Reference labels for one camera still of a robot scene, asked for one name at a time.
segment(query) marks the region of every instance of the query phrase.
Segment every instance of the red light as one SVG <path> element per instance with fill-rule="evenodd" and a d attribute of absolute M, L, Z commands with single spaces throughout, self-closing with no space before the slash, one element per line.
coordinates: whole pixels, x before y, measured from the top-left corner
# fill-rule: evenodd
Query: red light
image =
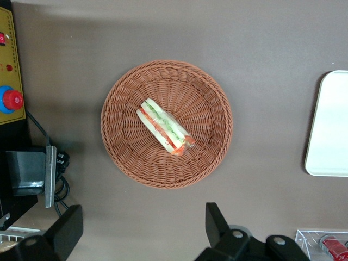
<path fill-rule="evenodd" d="M 6 65 L 6 70 L 8 70 L 9 72 L 11 72 L 13 70 L 12 66 L 11 65 Z"/>

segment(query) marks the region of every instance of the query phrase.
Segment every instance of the red object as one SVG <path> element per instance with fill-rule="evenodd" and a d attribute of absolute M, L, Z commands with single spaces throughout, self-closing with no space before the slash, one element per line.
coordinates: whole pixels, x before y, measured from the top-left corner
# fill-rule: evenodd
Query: red object
<path fill-rule="evenodd" d="M 0 45 L 6 45 L 6 39 L 3 33 L 0 33 Z"/>
<path fill-rule="evenodd" d="M 12 65 L 6 65 L 6 70 L 8 70 L 9 72 L 11 72 L 13 70 Z"/>
<path fill-rule="evenodd" d="M 23 96 L 19 91 L 6 91 L 2 97 L 2 101 L 9 110 L 19 110 L 23 107 Z"/>
<path fill-rule="evenodd" d="M 333 235 L 325 235 L 319 245 L 334 261 L 348 261 L 348 249 Z"/>

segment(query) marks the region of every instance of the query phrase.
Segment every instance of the wicker basket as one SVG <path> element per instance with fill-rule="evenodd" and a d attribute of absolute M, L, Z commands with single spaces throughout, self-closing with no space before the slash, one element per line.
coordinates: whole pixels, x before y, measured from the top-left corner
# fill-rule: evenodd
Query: wicker basket
<path fill-rule="evenodd" d="M 196 140 L 182 156 L 169 154 L 140 121 L 147 98 L 170 112 Z M 127 72 L 111 89 L 101 115 L 105 147 L 132 179 L 151 187 L 182 188 L 209 175 L 232 138 L 232 113 L 218 83 L 198 67 L 156 60 Z"/>

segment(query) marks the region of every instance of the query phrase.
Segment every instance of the plastic wrap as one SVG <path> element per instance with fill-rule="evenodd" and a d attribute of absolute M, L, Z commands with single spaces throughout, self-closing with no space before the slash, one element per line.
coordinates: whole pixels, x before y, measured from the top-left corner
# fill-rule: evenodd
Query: plastic wrap
<path fill-rule="evenodd" d="M 136 113 L 169 153 L 181 156 L 195 144 L 192 136 L 175 118 L 152 99 L 145 100 Z"/>

